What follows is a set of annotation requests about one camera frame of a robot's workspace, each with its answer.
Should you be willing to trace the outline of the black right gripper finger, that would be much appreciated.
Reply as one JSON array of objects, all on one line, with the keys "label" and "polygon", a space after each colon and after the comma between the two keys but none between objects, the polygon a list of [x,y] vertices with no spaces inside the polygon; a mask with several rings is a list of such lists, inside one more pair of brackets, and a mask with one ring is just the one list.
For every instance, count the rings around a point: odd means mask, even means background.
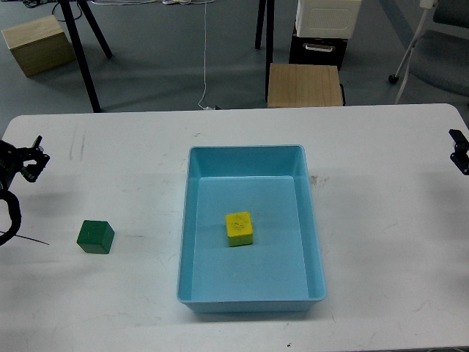
[{"label": "black right gripper finger", "polygon": [[448,132],[454,140],[454,151],[450,154],[450,159],[463,175],[468,175],[468,140],[460,130],[450,129]]}]

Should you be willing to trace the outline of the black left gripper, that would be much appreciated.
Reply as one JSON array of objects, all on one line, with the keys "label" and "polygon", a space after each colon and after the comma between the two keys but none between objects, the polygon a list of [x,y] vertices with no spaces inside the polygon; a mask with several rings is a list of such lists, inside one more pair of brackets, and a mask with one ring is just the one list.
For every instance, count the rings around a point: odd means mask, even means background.
[{"label": "black left gripper", "polygon": [[31,147],[16,148],[1,140],[1,189],[7,190],[20,172],[29,183],[35,183],[51,157],[40,146],[39,135]]}]

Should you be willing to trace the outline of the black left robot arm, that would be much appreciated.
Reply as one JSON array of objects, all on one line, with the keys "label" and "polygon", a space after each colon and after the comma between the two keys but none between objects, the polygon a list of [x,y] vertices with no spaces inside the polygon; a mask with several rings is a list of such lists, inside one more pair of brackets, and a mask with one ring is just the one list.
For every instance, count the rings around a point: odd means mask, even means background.
[{"label": "black left robot arm", "polygon": [[18,235],[22,215],[19,200],[10,191],[14,177],[21,174],[29,183],[35,183],[51,157],[41,147],[43,138],[38,136],[31,147],[17,148],[1,140],[1,201],[6,202],[10,228],[1,234],[1,245]]}]

